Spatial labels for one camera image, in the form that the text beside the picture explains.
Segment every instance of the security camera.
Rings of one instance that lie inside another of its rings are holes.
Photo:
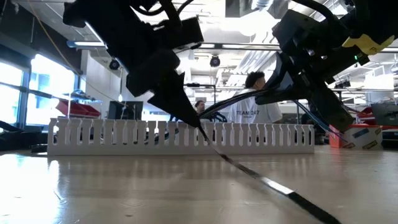
[[[218,58],[218,55],[213,55],[211,57],[211,60],[210,60],[210,66],[211,67],[219,67],[220,63],[221,63],[221,61]]]
[[[111,61],[111,63],[109,63],[109,68],[111,70],[117,70],[117,69],[119,69],[119,67],[120,67],[120,63],[117,60],[115,60],[115,59],[113,59]]]

